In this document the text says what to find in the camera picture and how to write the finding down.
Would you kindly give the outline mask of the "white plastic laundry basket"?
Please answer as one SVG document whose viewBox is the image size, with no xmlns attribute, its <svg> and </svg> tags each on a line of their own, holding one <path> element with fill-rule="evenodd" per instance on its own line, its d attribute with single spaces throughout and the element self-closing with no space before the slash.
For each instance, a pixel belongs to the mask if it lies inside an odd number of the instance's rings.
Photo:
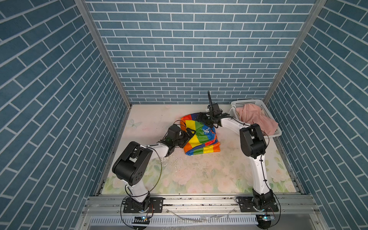
<svg viewBox="0 0 368 230">
<path fill-rule="evenodd" d="M 258 124 L 270 138 L 279 137 L 282 131 L 266 105 L 259 99 L 231 102 L 230 114 L 247 124 Z"/>
</svg>

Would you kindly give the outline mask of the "rainbow striped shorts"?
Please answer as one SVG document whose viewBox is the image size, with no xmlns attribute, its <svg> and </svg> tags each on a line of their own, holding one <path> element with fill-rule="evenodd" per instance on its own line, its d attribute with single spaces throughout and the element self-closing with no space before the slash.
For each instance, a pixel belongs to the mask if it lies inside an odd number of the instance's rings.
<svg viewBox="0 0 368 230">
<path fill-rule="evenodd" d="M 195 135 L 183 148 L 188 156 L 220 152 L 220 143 L 215 128 L 201 122 L 200 119 L 203 116 L 206 116 L 206 113 L 193 113 L 180 119 L 182 130 L 189 128 L 195 131 Z"/>
</svg>

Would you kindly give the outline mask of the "pink shorts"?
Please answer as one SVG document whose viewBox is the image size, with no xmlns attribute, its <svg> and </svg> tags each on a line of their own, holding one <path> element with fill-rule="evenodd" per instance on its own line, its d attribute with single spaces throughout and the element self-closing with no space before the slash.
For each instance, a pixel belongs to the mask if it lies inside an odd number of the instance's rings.
<svg viewBox="0 0 368 230">
<path fill-rule="evenodd" d="M 245 104 L 236 108 L 238 118 L 247 124 L 258 124 L 261 130 L 267 135 L 274 135 L 278 129 L 278 123 L 268 118 L 262 109 L 255 104 Z"/>
</svg>

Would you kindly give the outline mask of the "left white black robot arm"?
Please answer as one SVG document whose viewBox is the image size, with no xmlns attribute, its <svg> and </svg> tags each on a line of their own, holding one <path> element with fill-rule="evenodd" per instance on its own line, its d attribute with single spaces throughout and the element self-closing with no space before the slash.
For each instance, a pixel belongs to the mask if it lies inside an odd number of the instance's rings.
<svg viewBox="0 0 368 230">
<path fill-rule="evenodd" d="M 195 136 L 196 131 L 185 125 L 173 124 L 164 137 L 154 145 L 143 146 L 130 142 L 112 166 L 112 173 L 125 183 L 128 198 L 136 212 L 147 211 L 151 207 L 150 190 L 143 183 L 143 176 L 148 164 L 170 156 L 176 148 L 184 148 Z"/>
</svg>

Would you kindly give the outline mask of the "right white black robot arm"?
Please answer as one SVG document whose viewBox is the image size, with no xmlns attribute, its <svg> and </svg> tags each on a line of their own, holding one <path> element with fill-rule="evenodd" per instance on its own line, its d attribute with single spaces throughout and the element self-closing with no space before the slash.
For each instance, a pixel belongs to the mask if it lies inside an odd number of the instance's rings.
<svg viewBox="0 0 368 230">
<path fill-rule="evenodd" d="M 263 132 L 258 124 L 247 124 L 222 112 L 218 104 L 210 104 L 207 112 L 198 113 L 195 118 L 209 127 L 224 127 L 237 133 L 243 154 L 250 159 L 253 172 L 253 205 L 257 211 L 264 211 L 276 204 L 265 167 L 265 154 L 268 147 Z"/>
</svg>

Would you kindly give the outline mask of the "left green circuit board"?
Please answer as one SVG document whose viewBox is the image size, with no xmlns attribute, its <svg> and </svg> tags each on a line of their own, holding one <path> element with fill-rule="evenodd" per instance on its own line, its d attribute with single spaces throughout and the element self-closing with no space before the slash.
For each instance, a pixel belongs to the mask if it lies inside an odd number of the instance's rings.
<svg viewBox="0 0 368 230">
<path fill-rule="evenodd" d="M 132 221 L 132 225 L 149 225 L 150 224 L 150 218 L 148 217 L 134 217 Z"/>
</svg>

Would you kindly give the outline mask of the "green circuit board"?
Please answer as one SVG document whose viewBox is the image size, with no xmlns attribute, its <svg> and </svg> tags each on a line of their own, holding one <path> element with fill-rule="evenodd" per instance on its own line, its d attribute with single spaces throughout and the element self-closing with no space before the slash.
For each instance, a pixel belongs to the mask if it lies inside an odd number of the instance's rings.
<svg viewBox="0 0 368 230">
<path fill-rule="evenodd" d="M 150 218 L 148 217 L 134 217 L 132 221 L 132 225 L 149 225 L 150 224 Z"/>
<path fill-rule="evenodd" d="M 257 222 L 258 222 L 258 226 L 261 225 L 265 225 L 265 226 L 271 226 L 273 217 L 271 217 L 270 215 L 257 215 Z"/>
</svg>

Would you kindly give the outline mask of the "right green circuit board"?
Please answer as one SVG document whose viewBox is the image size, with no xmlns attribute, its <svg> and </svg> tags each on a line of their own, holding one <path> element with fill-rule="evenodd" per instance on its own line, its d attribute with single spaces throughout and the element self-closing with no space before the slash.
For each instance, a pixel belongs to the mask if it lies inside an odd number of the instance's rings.
<svg viewBox="0 0 368 230">
<path fill-rule="evenodd" d="M 271 217 L 270 215 L 257 215 L 257 222 L 258 222 L 258 226 L 261 225 L 265 225 L 265 226 L 271 226 L 273 217 Z"/>
</svg>

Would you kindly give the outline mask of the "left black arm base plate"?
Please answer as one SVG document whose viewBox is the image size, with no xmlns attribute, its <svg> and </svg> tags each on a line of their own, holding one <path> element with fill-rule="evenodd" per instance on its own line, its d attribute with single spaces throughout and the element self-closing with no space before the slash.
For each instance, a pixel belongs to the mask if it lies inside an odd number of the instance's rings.
<svg viewBox="0 0 368 230">
<path fill-rule="evenodd" d="M 131 197 L 127 197 L 123 202 L 123 213 L 162 213 L 163 197 L 150 197 L 140 203 Z"/>
</svg>

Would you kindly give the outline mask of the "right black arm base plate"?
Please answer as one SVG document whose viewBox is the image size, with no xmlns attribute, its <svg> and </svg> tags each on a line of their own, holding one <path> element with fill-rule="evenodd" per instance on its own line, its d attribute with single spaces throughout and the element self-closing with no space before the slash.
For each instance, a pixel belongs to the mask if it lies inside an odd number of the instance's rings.
<svg viewBox="0 0 368 230">
<path fill-rule="evenodd" d="M 274 197 L 237 196 L 235 201 L 241 212 L 279 211 L 278 202 Z"/>
</svg>

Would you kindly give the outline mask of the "aluminium mounting rail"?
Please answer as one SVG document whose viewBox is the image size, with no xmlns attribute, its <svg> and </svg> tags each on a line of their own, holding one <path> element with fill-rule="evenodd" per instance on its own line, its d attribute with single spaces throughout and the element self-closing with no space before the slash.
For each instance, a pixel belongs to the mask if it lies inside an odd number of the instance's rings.
<svg viewBox="0 0 368 230">
<path fill-rule="evenodd" d="M 326 230 L 311 195 L 278 194 L 279 211 L 241 212 L 235 199 L 245 194 L 152 195 L 163 197 L 162 213 L 123 213 L 121 195 L 91 196 L 77 222 L 78 230 Z M 271 226 L 258 226 L 257 215 L 273 217 Z M 132 225 L 134 217 L 149 225 Z"/>
</svg>

